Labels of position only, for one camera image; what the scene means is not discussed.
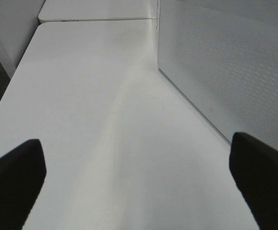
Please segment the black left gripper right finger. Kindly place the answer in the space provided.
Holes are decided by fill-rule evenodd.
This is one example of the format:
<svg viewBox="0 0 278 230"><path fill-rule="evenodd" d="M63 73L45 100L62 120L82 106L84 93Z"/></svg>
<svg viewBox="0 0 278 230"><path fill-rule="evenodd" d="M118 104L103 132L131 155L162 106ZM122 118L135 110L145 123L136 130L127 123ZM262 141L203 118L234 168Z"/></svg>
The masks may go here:
<svg viewBox="0 0 278 230"><path fill-rule="evenodd" d="M278 151L236 132L229 156L235 184L261 230L278 230Z"/></svg>

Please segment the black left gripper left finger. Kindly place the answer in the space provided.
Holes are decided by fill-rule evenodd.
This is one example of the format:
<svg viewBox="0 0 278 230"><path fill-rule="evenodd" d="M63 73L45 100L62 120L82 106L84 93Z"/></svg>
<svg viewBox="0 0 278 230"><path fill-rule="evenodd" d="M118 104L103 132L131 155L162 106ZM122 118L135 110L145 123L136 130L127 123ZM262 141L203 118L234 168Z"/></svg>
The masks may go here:
<svg viewBox="0 0 278 230"><path fill-rule="evenodd" d="M0 230L23 228L45 177L44 152L38 139L27 140L0 157Z"/></svg>

